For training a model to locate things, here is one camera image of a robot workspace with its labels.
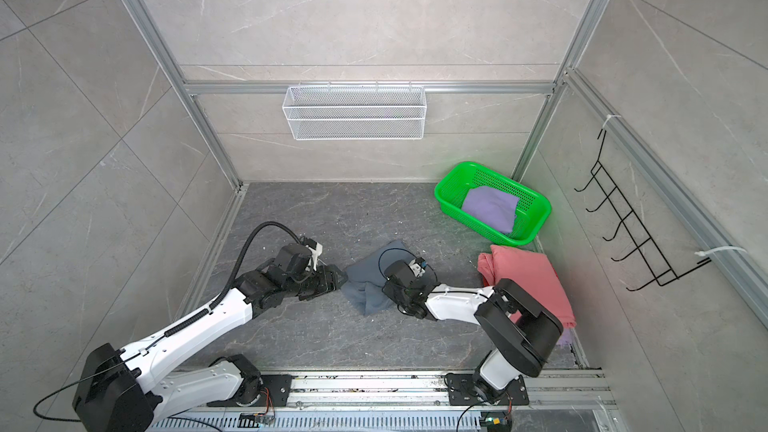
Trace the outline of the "grey blue t shirt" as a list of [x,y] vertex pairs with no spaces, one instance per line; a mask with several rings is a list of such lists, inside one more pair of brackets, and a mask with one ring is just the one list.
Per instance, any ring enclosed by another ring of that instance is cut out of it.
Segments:
[[390,242],[345,270],[348,280],[341,292],[365,317],[390,309],[395,303],[383,293],[385,278],[382,273],[397,260],[410,262],[414,258],[402,241]]

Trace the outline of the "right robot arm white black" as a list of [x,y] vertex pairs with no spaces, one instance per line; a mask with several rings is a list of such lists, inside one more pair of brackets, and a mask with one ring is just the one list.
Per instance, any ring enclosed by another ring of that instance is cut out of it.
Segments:
[[493,349],[472,378],[474,393],[487,402],[515,380],[539,376],[564,332],[553,313],[510,279],[484,288],[451,287],[421,257],[397,260],[379,273],[383,293],[401,313],[474,324],[489,337]]

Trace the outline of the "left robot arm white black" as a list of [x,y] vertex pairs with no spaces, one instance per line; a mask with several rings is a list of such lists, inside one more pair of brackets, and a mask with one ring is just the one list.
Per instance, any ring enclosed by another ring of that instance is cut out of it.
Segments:
[[261,372],[241,354],[182,372],[187,359],[285,298],[300,301],[336,291],[346,274],[319,259],[321,244],[303,239],[260,267],[238,273],[211,302],[168,327],[120,349],[92,351],[72,407],[88,431],[145,431],[150,425],[208,403],[250,406],[267,399]]

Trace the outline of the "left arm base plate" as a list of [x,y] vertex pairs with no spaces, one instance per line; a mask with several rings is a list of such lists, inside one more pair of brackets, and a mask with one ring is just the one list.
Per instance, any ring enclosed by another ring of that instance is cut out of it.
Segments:
[[259,379],[245,379],[235,398],[241,407],[266,407],[267,404],[285,407],[293,377],[288,374],[262,375]]

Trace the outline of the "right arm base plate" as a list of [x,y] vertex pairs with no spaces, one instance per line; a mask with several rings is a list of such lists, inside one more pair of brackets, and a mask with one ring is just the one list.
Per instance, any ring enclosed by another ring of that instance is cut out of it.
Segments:
[[443,376],[451,406],[505,405],[527,406],[530,404],[528,391],[522,376],[510,381],[505,389],[496,390],[473,374],[447,373]]

